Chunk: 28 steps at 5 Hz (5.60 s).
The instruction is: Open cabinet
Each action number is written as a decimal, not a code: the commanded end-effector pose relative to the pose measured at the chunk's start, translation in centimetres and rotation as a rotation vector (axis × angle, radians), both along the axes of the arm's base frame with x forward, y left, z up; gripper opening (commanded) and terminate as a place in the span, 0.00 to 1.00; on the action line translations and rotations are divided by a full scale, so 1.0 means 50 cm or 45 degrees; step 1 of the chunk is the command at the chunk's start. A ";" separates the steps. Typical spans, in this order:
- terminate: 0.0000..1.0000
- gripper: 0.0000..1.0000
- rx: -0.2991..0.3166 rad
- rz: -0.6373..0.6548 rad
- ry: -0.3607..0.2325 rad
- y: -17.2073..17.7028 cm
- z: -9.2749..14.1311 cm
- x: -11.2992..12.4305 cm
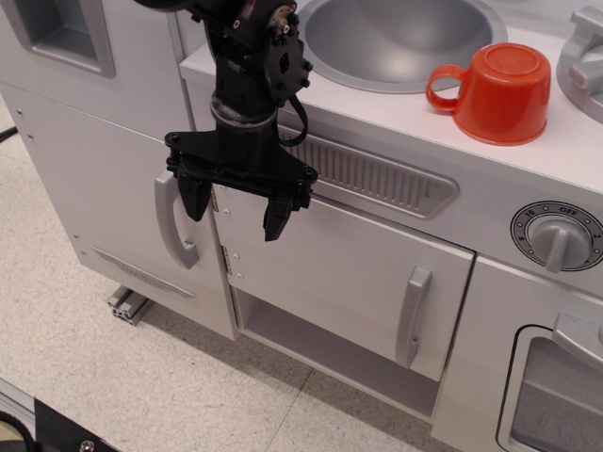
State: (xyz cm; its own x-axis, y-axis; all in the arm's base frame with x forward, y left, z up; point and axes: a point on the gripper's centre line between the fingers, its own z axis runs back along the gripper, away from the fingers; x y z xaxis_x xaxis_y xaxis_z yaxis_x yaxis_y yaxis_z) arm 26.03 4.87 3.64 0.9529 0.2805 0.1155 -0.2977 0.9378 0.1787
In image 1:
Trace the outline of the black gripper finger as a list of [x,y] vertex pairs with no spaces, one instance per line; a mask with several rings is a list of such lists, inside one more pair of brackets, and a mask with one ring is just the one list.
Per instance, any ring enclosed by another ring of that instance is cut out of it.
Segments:
[[269,199],[263,219],[266,242],[275,241],[280,237],[295,206],[294,197],[288,193]]
[[210,182],[184,172],[178,173],[177,181],[187,215],[200,221],[210,201]]

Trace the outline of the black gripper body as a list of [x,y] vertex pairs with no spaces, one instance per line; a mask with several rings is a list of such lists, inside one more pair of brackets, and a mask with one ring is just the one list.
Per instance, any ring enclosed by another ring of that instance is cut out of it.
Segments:
[[257,130],[218,125],[213,131],[169,132],[167,169],[176,180],[184,172],[209,181],[210,192],[218,184],[267,199],[288,193],[295,199],[294,210],[300,210],[309,206],[318,172],[286,149],[306,136],[302,130],[282,139],[274,121]]

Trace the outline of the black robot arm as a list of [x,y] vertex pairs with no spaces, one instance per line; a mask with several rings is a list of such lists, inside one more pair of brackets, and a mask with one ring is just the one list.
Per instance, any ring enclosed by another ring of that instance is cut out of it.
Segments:
[[167,169],[190,218],[202,219],[214,184],[267,199],[265,238],[279,238],[292,212],[306,208],[318,172],[287,152],[305,140],[279,135],[278,112],[307,114],[297,94],[313,69],[304,58],[294,1],[145,1],[144,7],[186,10],[204,25],[216,64],[212,131],[169,132]]

